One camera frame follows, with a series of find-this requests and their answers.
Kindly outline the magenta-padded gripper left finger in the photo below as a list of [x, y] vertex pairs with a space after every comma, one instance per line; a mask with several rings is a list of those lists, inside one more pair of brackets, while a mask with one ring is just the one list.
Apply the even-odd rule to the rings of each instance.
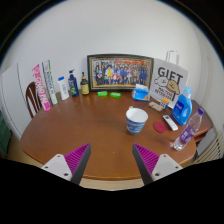
[[42, 169], [79, 185], [91, 155], [91, 144], [87, 143], [66, 155], [56, 154]]

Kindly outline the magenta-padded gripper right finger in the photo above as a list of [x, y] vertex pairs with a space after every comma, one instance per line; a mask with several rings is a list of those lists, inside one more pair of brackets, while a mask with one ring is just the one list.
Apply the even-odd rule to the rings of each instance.
[[158, 155], [136, 143], [133, 144], [132, 154], [145, 185], [182, 169], [168, 154]]

